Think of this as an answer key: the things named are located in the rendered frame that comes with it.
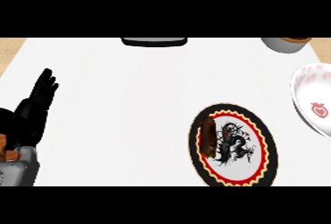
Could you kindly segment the white bowl with red print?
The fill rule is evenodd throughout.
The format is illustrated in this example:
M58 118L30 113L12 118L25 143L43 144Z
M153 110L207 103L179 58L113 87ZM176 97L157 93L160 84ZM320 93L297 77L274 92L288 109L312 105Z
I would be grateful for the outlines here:
M331 64L312 63L293 74L294 108L308 126L331 141Z

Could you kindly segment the black red patterned plate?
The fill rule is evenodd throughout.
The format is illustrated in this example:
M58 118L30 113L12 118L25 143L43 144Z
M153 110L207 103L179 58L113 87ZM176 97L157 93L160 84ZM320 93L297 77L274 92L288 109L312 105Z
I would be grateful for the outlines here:
M216 156L201 154L201 124L216 122ZM209 186L271 186L278 154L271 131L259 116L232 104L216 104L197 115L189 134L191 161Z

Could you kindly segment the grey pot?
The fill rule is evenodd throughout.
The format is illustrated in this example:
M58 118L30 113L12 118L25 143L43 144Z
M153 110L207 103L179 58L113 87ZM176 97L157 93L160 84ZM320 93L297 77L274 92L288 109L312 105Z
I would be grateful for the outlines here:
M311 40L311 38L262 38L265 45L280 53L297 53Z

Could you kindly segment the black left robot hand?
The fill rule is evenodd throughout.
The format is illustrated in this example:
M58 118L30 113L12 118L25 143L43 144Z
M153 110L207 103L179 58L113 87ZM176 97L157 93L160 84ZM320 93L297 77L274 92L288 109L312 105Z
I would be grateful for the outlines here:
M56 90L56 77L46 68L31 95L20 102L15 111L0 108L0 162L20 159L21 155L15 152L18 147L39 144Z

